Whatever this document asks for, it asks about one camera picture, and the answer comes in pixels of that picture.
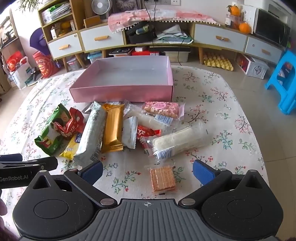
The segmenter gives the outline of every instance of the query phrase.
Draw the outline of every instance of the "white bag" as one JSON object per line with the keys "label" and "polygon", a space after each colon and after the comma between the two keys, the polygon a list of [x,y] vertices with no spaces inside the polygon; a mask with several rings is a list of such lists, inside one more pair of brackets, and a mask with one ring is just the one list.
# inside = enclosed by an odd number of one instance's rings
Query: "white bag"
{"label": "white bag", "polygon": [[[24,64],[21,63],[23,59],[27,59],[27,62]],[[28,57],[24,57],[20,60],[20,67],[16,71],[10,72],[13,81],[20,90],[25,88],[27,84],[33,79],[33,75],[31,75],[31,69],[32,67],[28,62]]]}

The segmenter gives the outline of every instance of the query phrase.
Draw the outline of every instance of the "table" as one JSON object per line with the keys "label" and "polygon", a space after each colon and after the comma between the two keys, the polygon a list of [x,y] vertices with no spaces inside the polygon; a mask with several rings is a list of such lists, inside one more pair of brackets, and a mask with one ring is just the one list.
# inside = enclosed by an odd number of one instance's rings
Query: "table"
{"label": "table", "polygon": [[[185,66],[173,66],[175,102],[185,102],[184,121],[203,122],[211,141],[202,148],[185,151],[172,157],[177,189],[159,195],[152,192],[148,156],[138,146],[135,150],[101,154],[103,176],[94,186],[118,202],[121,198],[157,199],[182,197],[201,184],[192,173],[194,160],[199,159],[215,169],[227,168],[235,174],[256,169],[268,183],[264,161],[253,130],[233,92],[224,79],[213,72]],[[0,145],[0,154],[22,153],[24,160],[47,155],[34,143],[46,119],[59,103],[67,109],[83,110],[87,103],[75,103],[69,87],[83,70],[45,79],[30,92],[12,119]],[[50,173],[62,174],[69,168],[81,168],[74,162],[58,157],[58,168]],[[3,190],[1,198],[8,206],[4,216],[6,227],[17,233],[12,211],[25,188]]]}

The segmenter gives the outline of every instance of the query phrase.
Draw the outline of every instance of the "egg tray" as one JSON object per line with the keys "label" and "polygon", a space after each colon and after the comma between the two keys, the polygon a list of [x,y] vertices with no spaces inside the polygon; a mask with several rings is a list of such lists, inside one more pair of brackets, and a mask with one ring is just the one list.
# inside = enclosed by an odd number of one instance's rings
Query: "egg tray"
{"label": "egg tray", "polygon": [[204,63],[206,66],[223,68],[226,70],[233,71],[233,66],[229,59],[224,58],[223,55],[215,55],[213,53],[204,54]]}

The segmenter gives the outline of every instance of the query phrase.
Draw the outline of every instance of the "cable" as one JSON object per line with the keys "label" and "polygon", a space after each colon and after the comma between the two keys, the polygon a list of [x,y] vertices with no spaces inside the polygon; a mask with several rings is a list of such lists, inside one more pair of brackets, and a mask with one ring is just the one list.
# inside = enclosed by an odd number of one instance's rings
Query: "cable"
{"label": "cable", "polygon": [[[145,1],[144,1],[144,6],[145,6],[145,9],[146,9],[146,11],[147,11],[147,13],[148,13],[148,16],[149,16],[150,22],[151,22],[151,17],[150,17],[150,14],[149,14],[149,12],[148,12],[148,9],[147,9],[147,7],[146,7],[146,5],[145,5]],[[154,18],[153,18],[153,21],[155,21],[155,13],[156,13],[155,9],[156,9],[156,2],[155,2],[155,6],[154,6]],[[183,44],[184,40],[185,40],[185,38],[183,37],[183,41],[182,41],[182,43],[180,44],[180,46],[179,46],[179,50],[178,50],[178,63],[180,64],[180,66],[182,66],[182,64],[181,64],[180,61],[179,61],[179,53],[180,53],[180,50],[181,50],[181,47],[182,47],[182,44]],[[153,50],[155,51],[153,39],[152,39],[152,45],[153,45]]]}
{"label": "cable", "polygon": [[[145,5],[145,1],[144,1],[144,6],[145,6],[145,8],[146,8],[146,11],[147,11],[147,13],[148,13],[148,16],[149,16],[149,19],[150,19],[150,23],[151,23],[151,17],[150,17],[150,14],[149,14],[149,12],[148,12],[148,9],[147,9],[147,7],[146,7],[146,5]],[[156,2],[155,2],[155,7],[154,7],[154,20],[155,20],[155,8],[156,8]]]}

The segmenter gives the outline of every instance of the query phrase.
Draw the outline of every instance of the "pink box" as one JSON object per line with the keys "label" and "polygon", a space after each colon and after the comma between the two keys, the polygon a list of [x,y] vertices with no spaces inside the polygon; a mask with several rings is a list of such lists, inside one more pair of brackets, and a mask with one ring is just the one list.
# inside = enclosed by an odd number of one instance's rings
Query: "pink box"
{"label": "pink box", "polygon": [[97,59],[70,93],[78,102],[170,102],[173,74],[168,56],[127,56]]}

